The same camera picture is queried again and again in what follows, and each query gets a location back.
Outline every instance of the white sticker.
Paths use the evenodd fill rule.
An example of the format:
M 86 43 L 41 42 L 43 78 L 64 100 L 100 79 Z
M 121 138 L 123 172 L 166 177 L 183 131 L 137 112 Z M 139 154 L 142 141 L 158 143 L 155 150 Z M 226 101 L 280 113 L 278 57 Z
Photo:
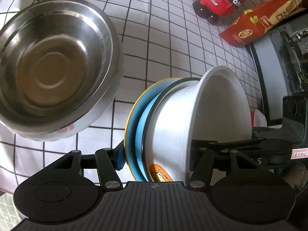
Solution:
M 218 3 L 215 0 L 210 0 L 215 6 L 218 5 Z
M 308 148 L 293 149 L 291 159 L 308 158 Z

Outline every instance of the grey surface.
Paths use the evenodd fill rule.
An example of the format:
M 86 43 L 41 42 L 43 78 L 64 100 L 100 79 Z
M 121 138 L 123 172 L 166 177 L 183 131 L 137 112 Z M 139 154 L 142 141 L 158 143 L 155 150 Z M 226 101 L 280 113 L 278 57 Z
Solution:
M 24 220 L 15 231 L 206 230 L 296 231 L 286 221 L 249 225 L 227 218 L 205 193 L 185 189 L 180 182 L 128 182 L 125 189 L 106 193 L 87 216 L 68 224 L 40 225 Z
M 288 95 L 279 59 L 268 34 L 254 42 L 260 62 L 268 106 L 269 119 L 282 118 L 282 98 Z

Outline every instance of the pink stain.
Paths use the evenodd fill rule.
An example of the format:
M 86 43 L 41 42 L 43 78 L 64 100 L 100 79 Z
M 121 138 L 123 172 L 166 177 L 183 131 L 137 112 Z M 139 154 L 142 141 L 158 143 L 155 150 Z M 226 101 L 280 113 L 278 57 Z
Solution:
M 64 128 L 61 128 L 60 130 L 58 130 L 57 132 L 60 133 L 60 134 L 63 134 L 65 133 L 66 131 L 69 131 L 69 130 L 73 130 L 74 129 L 74 124 L 72 123 L 71 125 L 68 125 Z

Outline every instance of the white cloth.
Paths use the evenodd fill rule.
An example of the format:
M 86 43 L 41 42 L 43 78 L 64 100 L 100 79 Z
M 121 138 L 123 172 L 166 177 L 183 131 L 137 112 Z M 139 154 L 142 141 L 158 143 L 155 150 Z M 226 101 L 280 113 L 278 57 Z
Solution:
M 1 0 L 0 27 L 36 1 L 40 0 Z M 218 36 L 244 7 L 221 20 L 220 26 L 212 26 L 196 16 L 192 7 L 195 0 L 87 1 L 110 16 L 120 39 L 124 35 L 125 71 L 114 111 L 109 107 L 92 124 L 94 127 L 56 142 L 27 140 L 0 125 L 0 189 L 3 191 L 14 192 L 18 184 L 70 150 L 77 148 L 82 154 L 94 154 L 100 148 L 116 147 L 123 139 L 133 103 L 147 87 L 161 79 L 201 77 L 212 66 L 227 65 L 241 79 L 249 105 L 256 108 L 260 102 L 252 58 L 245 48 L 231 47 Z M 244 5 L 254 6 L 250 0 Z M 118 173 L 123 182 L 133 180 L 126 166 Z M 85 176 L 99 183 L 95 170 L 86 170 Z

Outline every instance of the red object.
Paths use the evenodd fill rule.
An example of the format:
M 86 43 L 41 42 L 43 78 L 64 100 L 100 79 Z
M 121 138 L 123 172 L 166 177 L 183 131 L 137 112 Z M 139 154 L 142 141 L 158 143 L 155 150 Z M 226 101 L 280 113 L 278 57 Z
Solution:
M 200 3 L 207 6 L 218 16 L 232 14 L 245 0 L 201 0 Z
M 243 47 L 269 31 L 298 8 L 308 8 L 308 0 L 271 0 L 244 11 L 219 36 L 235 47 Z
M 251 116 L 251 125 L 254 126 L 254 112 L 250 112 Z
M 219 16 L 232 14 L 245 0 L 200 0 L 193 3 L 198 16 L 211 24 L 218 22 Z

